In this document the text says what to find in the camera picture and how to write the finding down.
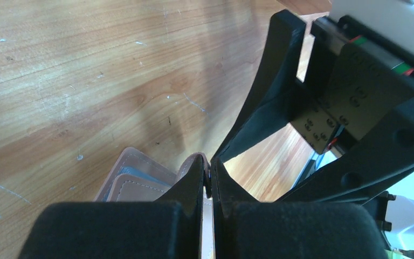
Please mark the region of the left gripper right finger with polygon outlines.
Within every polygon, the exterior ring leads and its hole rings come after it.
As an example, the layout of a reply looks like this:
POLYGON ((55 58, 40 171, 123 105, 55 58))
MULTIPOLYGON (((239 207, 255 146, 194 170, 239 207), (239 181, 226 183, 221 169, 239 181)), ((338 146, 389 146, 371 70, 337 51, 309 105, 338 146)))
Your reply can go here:
POLYGON ((361 206, 260 202, 211 165, 217 258, 386 258, 374 220, 361 206))

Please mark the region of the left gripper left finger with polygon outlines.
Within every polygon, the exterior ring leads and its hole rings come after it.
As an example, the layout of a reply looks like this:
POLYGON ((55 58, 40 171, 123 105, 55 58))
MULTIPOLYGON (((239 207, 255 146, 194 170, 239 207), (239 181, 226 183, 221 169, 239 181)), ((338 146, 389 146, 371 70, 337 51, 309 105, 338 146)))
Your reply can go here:
POLYGON ((61 202, 37 217, 20 258, 200 258, 203 157, 152 202, 61 202))

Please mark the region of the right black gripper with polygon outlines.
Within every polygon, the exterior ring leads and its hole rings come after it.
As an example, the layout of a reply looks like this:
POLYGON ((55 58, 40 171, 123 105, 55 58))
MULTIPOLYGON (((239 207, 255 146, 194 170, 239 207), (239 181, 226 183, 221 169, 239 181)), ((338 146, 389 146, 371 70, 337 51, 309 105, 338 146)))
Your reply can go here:
MULTIPOLYGON (((211 162, 226 162, 289 123, 305 29, 287 9, 272 15, 254 82, 211 162)), ((352 16, 317 18, 310 32, 307 101, 292 125, 318 154, 359 142, 279 201, 362 205, 414 172, 414 54, 352 16)))

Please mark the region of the pink card holder wallet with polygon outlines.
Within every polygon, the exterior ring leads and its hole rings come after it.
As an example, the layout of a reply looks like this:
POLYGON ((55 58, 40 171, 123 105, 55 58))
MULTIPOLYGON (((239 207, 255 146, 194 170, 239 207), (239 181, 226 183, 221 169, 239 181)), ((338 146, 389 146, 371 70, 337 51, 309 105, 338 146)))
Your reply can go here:
MULTIPOLYGON (((204 183, 210 182, 210 164, 204 153, 188 156, 177 172, 172 172, 151 157, 134 147, 125 148, 95 196, 99 202, 152 202, 171 189, 189 171, 197 156, 203 159, 204 183)), ((201 258, 215 258, 215 237, 213 234, 213 204, 203 191, 203 215, 201 216, 201 258)), ((143 251, 132 251, 118 258, 158 258, 152 255, 160 245, 144 246, 143 251)))

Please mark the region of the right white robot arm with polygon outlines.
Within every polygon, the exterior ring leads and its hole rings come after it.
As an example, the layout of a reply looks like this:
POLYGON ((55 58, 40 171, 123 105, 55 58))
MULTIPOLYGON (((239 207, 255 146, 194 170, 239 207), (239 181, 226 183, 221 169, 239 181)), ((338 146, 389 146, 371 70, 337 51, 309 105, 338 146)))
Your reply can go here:
POLYGON ((304 80, 306 23, 275 13, 258 72, 214 159, 226 162, 291 124, 318 154, 340 153, 284 201, 351 202, 391 247, 414 250, 414 200, 388 188, 414 172, 414 53, 353 15, 317 18, 304 80))

